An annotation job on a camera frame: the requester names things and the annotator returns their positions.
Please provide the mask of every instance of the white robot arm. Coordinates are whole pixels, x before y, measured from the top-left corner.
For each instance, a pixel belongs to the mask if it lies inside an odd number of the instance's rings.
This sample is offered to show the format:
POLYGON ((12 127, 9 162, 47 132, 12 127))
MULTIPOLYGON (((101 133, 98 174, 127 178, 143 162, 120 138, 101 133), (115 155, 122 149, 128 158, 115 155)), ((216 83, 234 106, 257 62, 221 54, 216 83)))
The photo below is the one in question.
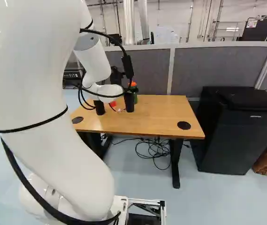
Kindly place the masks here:
MULTIPOLYGON (((114 179, 73 129, 61 88, 74 49, 87 71, 85 88, 102 95, 123 91, 95 84, 111 70, 99 37, 79 35, 91 21, 84 0, 0 0, 0 133, 34 173, 30 183, 51 205, 69 216, 99 221, 110 217, 114 179), (60 117, 30 128, 56 115, 60 117), (55 193, 63 197, 57 199, 55 193)), ((21 197, 28 211, 45 222, 53 219, 25 189, 21 197)))

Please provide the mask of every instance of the orange cap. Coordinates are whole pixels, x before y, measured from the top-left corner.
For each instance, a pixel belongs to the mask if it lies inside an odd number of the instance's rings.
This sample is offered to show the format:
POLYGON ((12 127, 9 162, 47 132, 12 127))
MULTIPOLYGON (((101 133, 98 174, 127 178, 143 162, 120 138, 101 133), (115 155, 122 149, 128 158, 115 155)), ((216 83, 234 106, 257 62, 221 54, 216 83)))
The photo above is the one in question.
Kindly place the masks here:
POLYGON ((137 83, 134 82, 134 81, 131 83, 131 86, 132 86, 132 87, 135 87, 136 85, 137 85, 137 83))

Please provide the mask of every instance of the light blue floor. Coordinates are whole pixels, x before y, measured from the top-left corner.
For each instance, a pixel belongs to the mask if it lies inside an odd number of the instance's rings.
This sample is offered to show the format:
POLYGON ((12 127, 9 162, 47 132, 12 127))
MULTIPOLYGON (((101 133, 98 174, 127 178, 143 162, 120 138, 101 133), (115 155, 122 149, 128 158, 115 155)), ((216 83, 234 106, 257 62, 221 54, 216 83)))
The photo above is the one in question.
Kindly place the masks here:
MULTIPOLYGON (((76 93, 65 91, 65 96, 70 110, 75 110, 76 93)), ((165 200, 168 225, 267 224, 266 176, 252 171, 245 176, 198 172, 191 150, 183 147, 179 163, 181 188, 176 190, 172 188, 170 170, 160 171, 151 160, 138 158, 135 145, 136 141, 127 141, 112 146, 106 157, 116 195, 165 200)), ((141 145, 140 150, 147 152, 147 147, 141 145)), ((158 163, 163 166, 167 160, 158 163)), ((19 181, 0 144, 0 225, 41 225, 23 210, 18 187, 19 181)))

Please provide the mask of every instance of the black bin lid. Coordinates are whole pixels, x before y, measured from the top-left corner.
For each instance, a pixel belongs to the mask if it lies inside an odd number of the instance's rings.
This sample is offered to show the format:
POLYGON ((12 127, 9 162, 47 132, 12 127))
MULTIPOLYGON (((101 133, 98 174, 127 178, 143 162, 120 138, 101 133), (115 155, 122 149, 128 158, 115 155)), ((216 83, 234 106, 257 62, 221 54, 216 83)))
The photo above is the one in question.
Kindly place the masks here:
POLYGON ((232 110, 267 111, 267 91, 257 89, 222 89, 218 91, 232 110))

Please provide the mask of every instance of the table leg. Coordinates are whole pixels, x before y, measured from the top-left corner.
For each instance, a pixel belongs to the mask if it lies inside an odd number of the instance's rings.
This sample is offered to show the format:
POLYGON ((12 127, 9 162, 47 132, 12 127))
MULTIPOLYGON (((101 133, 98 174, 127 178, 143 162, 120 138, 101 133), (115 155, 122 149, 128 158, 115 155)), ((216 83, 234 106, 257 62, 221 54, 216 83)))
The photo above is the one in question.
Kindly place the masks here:
POLYGON ((113 136, 107 135, 107 139, 102 145, 101 134, 99 133, 89 133, 89 132, 78 132, 84 143, 99 156, 100 159, 104 159, 108 149, 111 145, 113 136))
POLYGON ((180 138, 177 138, 175 140, 169 140, 170 151, 171 151, 173 188, 176 189, 180 188, 178 162, 181 154, 182 144, 183 144, 183 139, 180 138))

